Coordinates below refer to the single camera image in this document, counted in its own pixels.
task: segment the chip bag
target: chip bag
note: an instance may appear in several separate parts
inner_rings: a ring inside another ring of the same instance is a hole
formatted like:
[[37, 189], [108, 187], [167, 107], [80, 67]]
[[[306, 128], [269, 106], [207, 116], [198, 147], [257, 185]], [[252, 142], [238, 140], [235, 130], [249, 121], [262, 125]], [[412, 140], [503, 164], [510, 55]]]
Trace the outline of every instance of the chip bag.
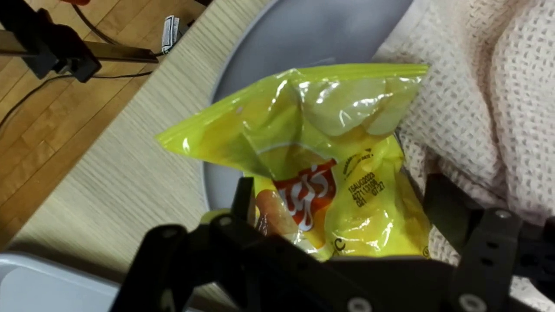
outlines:
[[320, 260], [425, 255], [431, 225], [394, 137], [425, 73], [413, 64], [290, 69], [158, 140], [254, 175], [257, 227]]

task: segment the black object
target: black object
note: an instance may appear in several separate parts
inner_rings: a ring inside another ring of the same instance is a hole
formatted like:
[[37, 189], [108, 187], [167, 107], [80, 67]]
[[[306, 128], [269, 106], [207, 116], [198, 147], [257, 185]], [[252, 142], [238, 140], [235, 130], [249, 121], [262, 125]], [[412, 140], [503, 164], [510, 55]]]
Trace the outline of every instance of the black object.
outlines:
[[101, 69], [99, 59], [157, 62], [146, 48], [87, 43], [70, 26], [54, 24], [47, 10], [35, 12], [25, 0], [2, 0], [0, 22], [7, 29], [0, 31], [0, 54], [23, 55], [39, 78], [56, 71], [87, 81]]
[[[406, 312], [533, 310], [509, 296], [514, 274], [531, 277], [555, 298], [554, 220], [536, 227], [507, 210], [469, 210], [458, 223], [462, 262], [368, 258], [320, 263], [280, 236], [262, 236], [240, 204], [250, 204], [252, 180], [242, 178], [231, 215], [188, 232], [181, 225], [144, 237], [113, 312], [172, 312], [191, 291], [219, 282], [243, 310]], [[432, 222], [453, 201], [471, 203], [444, 177], [431, 177], [425, 196]]]

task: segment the white object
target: white object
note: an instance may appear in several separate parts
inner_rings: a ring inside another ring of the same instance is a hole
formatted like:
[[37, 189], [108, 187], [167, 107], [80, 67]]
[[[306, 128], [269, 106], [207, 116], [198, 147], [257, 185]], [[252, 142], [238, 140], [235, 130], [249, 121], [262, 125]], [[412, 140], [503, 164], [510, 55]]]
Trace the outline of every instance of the white object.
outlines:
[[0, 312], [108, 312], [118, 284], [14, 253], [0, 253]]
[[164, 21], [164, 31], [162, 31], [162, 52], [167, 54], [172, 50], [172, 47], [179, 40], [179, 17], [169, 15]]

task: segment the plastic wrapper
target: plastic wrapper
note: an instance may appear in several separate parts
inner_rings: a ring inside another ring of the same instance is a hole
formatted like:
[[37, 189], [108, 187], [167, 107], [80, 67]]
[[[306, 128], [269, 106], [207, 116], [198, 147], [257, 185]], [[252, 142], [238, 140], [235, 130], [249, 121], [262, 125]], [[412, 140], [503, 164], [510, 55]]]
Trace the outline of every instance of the plastic wrapper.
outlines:
[[290, 69], [158, 140], [254, 175], [257, 227], [320, 260], [425, 255], [429, 222], [392, 135], [425, 73], [412, 64]]

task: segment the fabric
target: fabric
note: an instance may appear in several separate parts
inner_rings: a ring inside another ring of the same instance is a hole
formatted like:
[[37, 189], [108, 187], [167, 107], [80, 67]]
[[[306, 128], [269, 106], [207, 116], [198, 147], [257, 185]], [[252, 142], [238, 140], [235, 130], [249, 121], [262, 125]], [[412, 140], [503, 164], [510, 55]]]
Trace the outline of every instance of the fabric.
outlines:
[[[415, 0], [377, 59], [431, 64], [401, 126], [408, 170], [443, 171], [486, 208], [555, 215], [555, 2]], [[436, 232], [432, 255], [457, 262]], [[528, 281], [523, 301], [555, 310]]]

